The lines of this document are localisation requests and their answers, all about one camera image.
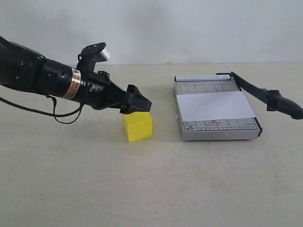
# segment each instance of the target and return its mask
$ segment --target robotic arm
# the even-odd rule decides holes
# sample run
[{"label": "robotic arm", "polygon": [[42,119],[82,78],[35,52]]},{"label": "robotic arm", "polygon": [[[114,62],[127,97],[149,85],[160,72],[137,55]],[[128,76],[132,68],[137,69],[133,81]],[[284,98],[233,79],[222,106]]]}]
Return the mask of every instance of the robotic arm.
[{"label": "robotic arm", "polygon": [[107,61],[110,53],[105,43],[85,47],[78,55],[76,68],[51,60],[42,54],[9,42],[0,36],[0,85],[7,88],[55,97],[80,103],[79,109],[68,114],[46,113],[11,103],[9,105],[53,117],[65,117],[81,112],[84,105],[95,110],[120,109],[120,113],[149,112],[151,102],[135,85],[123,91],[114,84],[105,71],[94,72],[97,62]]}]

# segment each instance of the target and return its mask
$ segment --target white wall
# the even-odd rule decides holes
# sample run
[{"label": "white wall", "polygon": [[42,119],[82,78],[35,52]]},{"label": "white wall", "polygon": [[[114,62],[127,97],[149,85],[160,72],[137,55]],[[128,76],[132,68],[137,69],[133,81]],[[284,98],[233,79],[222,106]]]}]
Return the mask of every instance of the white wall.
[{"label": "white wall", "polygon": [[0,34],[66,64],[303,61],[302,0],[0,0]]}]

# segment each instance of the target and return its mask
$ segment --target warning label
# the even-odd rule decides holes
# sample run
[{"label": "warning label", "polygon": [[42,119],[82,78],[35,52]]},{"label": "warning label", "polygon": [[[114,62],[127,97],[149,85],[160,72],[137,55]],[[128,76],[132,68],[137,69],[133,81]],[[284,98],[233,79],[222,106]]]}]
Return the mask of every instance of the warning label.
[{"label": "warning label", "polygon": [[70,88],[67,90],[65,95],[62,98],[65,99],[73,99],[80,87],[81,83],[81,73],[79,70],[72,68],[72,79],[71,79],[71,84]]}]

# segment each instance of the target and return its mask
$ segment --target white table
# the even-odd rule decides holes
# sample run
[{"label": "white table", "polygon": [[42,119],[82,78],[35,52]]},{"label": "white table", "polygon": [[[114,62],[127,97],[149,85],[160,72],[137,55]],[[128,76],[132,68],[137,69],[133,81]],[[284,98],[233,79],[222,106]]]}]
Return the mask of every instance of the white table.
[{"label": "white table", "polygon": [[[303,121],[247,95],[264,131],[253,141],[183,142],[175,75],[234,71],[303,105],[303,64],[102,66],[152,101],[154,136],[128,143],[118,110],[83,109],[72,125],[0,104],[0,226],[299,227]],[[52,110],[43,96],[0,96]],[[59,100],[58,113],[78,107]]]}]

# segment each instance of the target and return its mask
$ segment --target gray paper cutter base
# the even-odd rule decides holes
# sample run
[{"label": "gray paper cutter base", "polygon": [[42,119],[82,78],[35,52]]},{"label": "gray paper cutter base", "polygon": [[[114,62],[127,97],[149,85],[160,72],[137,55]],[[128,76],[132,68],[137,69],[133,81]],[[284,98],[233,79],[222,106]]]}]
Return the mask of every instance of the gray paper cutter base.
[{"label": "gray paper cutter base", "polygon": [[[239,91],[233,77],[230,80],[175,81],[175,95],[223,91]],[[187,140],[253,140],[262,128],[256,118],[183,122],[177,102],[182,139]]]}]

